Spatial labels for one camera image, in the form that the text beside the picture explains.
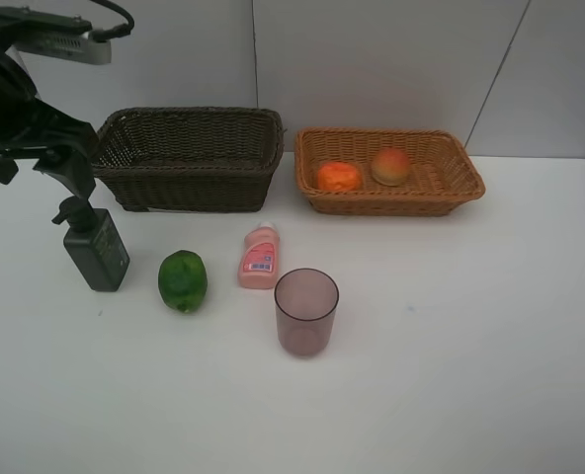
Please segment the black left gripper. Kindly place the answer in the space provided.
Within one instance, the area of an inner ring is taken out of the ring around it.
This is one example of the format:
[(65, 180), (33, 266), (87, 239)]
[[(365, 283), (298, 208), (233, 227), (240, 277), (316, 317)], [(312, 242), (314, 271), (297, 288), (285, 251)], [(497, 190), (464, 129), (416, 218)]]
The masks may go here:
[(0, 184), (18, 173), (14, 160), (38, 157), (34, 170), (63, 184), (74, 196), (88, 199), (96, 183), (88, 159), (97, 147), (92, 125), (39, 98), (29, 73), (9, 54), (15, 48), (20, 21), (0, 9)]

